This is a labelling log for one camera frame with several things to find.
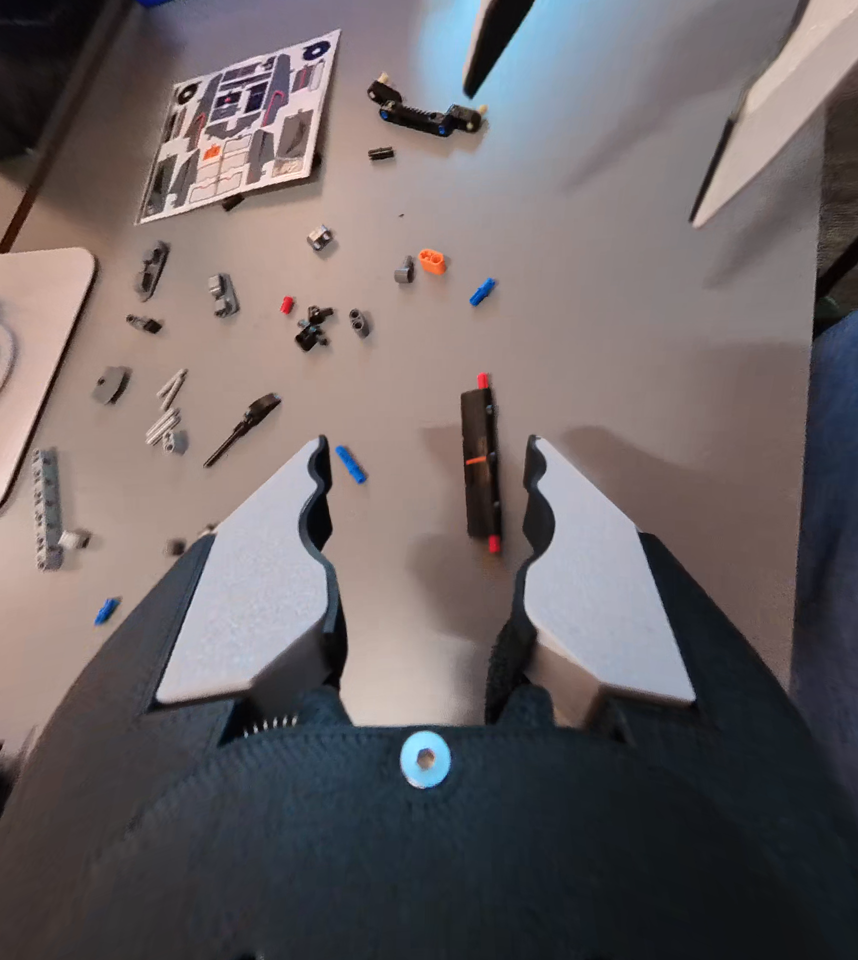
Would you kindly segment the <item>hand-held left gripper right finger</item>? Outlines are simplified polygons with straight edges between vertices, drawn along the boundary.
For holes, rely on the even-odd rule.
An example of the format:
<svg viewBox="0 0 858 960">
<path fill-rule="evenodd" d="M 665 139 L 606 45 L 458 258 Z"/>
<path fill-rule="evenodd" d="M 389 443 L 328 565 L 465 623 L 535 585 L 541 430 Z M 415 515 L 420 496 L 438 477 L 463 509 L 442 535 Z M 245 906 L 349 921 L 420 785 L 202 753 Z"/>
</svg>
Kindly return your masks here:
<svg viewBox="0 0 858 960">
<path fill-rule="evenodd" d="M 531 557 L 514 610 L 533 634 L 523 675 L 555 719 L 587 727 L 611 697 L 672 708 L 696 692 L 638 526 L 546 438 L 527 444 Z"/>
</svg>

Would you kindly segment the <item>black lego shock absorber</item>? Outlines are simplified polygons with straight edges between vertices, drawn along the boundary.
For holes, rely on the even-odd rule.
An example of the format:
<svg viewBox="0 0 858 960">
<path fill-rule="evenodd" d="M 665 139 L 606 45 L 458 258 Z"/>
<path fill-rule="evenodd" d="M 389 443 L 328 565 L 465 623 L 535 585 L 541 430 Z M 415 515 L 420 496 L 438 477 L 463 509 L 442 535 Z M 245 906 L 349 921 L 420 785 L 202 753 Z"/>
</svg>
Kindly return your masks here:
<svg viewBox="0 0 858 960">
<path fill-rule="evenodd" d="M 459 406 L 467 534 L 486 542 L 503 533 L 492 389 L 463 392 Z"/>
</svg>

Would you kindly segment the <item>black blade piece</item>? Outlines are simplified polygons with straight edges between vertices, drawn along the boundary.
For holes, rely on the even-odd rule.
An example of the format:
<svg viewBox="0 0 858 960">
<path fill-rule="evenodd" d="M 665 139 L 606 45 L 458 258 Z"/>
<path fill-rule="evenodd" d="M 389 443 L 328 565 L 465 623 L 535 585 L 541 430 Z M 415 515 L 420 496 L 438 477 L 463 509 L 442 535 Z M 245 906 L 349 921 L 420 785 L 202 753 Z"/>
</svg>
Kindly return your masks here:
<svg viewBox="0 0 858 960">
<path fill-rule="evenodd" d="M 263 423 L 269 414 L 274 412 L 282 402 L 282 397 L 275 393 L 267 393 L 255 399 L 245 409 L 241 420 L 235 425 L 229 436 L 203 463 L 205 469 L 212 468 L 239 440 L 249 434 L 256 426 Z"/>
</svg>

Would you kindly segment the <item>black lego beam with pins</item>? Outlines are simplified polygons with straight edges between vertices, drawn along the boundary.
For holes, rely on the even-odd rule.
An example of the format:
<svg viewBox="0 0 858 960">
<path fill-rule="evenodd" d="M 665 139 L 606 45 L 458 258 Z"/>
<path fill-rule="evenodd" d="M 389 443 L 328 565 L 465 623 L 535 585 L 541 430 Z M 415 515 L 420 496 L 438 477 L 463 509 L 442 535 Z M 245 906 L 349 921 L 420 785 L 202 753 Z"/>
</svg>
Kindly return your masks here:
<svg viewBox="0 0 858 960">
<path fill-rule="evenodd" d="M 488 114 L 487 104 L 473 108 L 453 103 L 446 111 L 428 111 L 412 106 L 404 101 L 399 90 L 390 85 L 386 73 L 372 81 L 366 95 L 377 106 L 383 121 L 440 138 L 448 138 L 455 132 L 476 134 Z"/>
</svg>

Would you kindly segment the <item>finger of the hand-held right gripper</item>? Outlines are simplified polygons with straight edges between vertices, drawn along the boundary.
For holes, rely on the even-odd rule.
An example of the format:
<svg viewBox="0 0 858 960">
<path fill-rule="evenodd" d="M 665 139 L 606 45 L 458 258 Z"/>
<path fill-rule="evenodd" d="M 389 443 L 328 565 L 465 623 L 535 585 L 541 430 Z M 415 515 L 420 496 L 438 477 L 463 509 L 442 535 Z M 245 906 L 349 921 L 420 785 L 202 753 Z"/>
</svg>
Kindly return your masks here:
<svg viewBox="0 0 858 960">
<path fill-rule="evenodd" d="M 777 51 L 725 120 L 689 222 L 704 227 L 756 179 L 858 66 L 858 1 L 795 2 Z"/>
<path fill-rule="evenodd" d="M 535 1 L 481 1 L 462 70 L 462 91 L 474 98 Z"/>
</svg>

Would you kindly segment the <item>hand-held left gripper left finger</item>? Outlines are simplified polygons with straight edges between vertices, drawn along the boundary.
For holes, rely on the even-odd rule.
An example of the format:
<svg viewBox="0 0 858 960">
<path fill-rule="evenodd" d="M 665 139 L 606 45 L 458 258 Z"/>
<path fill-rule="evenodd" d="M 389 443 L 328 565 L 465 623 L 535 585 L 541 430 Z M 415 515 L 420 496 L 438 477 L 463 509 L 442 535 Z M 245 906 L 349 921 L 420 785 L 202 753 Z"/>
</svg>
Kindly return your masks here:
<svg viewBox="0 0 858 960">
<path fill-rule="evenodd" d="M 249 699 L 295 711 L 339 690 L 348 630 L 335 566 L 326 436 L 307 441 L 221 522 L 154 701 L 172 709 Z"/>
</svg>

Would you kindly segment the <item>sticker sheet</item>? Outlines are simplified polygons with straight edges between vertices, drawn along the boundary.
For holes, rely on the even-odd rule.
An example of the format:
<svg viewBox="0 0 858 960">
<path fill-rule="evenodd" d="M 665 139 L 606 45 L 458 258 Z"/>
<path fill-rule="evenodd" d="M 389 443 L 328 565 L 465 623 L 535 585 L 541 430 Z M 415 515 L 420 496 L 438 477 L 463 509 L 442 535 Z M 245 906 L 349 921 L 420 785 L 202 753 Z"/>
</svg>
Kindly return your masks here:
<svg viewBox="0 0 858 960">
<path fill-rule="evenodd" d="M 136 224 L 308 180 L 340 38 L 330 30 L 176 83 Z"/>
</svg>

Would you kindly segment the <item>long grey lego beam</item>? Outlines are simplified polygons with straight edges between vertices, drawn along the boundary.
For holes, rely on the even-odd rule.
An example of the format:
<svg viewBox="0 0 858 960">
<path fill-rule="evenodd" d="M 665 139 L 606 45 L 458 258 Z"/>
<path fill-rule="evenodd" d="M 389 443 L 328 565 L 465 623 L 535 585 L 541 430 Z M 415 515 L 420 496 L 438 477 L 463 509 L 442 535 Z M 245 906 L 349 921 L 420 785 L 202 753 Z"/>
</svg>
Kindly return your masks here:
<svg viewBox="0 0 858 960">
<path fill-rule="evenodd" d="M 59 570 L 63 564 L 63 519 L 57 451 L 33 450 L 30 472 L 36 566 L 40 571 Z"/>
</svg>

